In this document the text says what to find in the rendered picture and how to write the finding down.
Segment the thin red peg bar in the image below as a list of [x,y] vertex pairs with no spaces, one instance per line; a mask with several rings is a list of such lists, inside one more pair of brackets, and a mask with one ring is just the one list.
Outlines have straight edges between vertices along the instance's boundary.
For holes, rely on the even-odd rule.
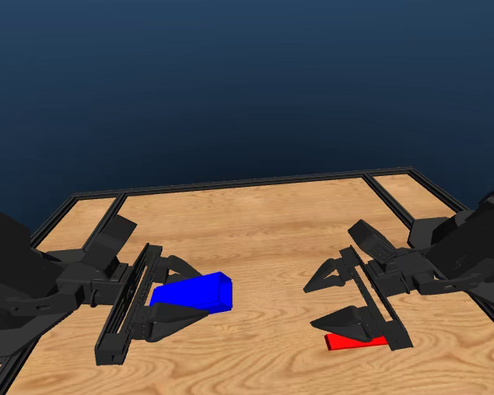
[[376,337],[369,342],[362,342],[334,333],[326,334],[324,336],[324,340],[329,351],[348,350],[370,346],[383,346],[388,344],[385,337]]

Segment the blue hollow socket block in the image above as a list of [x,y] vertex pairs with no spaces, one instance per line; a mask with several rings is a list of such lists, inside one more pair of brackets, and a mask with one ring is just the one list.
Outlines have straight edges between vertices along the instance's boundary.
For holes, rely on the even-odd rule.
[[232,291],[232,280],[223,272],[214,272],[156,287],[150,306],[176,304],[217,314],[232,310]]

